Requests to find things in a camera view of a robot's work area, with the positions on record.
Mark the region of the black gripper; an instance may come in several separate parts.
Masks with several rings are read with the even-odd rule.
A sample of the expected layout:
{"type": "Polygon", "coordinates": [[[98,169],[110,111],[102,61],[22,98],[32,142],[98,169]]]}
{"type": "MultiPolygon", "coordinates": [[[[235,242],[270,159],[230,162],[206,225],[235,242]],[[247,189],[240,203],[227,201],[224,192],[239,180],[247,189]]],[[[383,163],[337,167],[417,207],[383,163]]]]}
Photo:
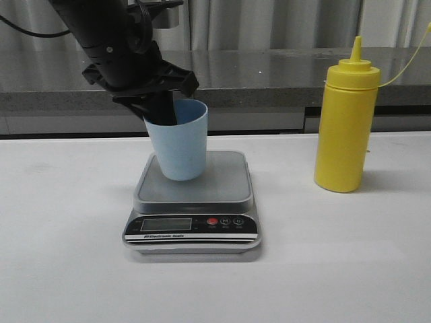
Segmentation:
{"type": "Polygon", "coordinates": [[[156,42],[143,53],[132,52],[124,37],[95,38],[84,36],[81,47],[91,65],[82,72],[86,81],[110,92],[112,101],[129,109],[140,120],[156,125],[176,125],[173,94],[191,96],[199,87],[193,71],[165,61],[156,42]],[[153,93],[147,103],[139,97],[153,93]]]}

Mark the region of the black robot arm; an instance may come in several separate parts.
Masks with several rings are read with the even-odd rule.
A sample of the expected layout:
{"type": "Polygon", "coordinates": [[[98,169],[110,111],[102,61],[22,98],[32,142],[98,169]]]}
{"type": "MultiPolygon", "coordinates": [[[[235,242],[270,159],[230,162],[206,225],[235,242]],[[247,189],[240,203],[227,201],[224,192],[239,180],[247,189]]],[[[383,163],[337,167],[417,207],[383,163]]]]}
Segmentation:
{"type": "Polygon", "coordinates": [[[193,71],[163,59],[153,39],[153,21],[182,1],[51,1],[82,47],[90,65],[83,71],[113,102],[156,125],[180,124],[174,92],[191,97],[199,86],[193,71]]]}

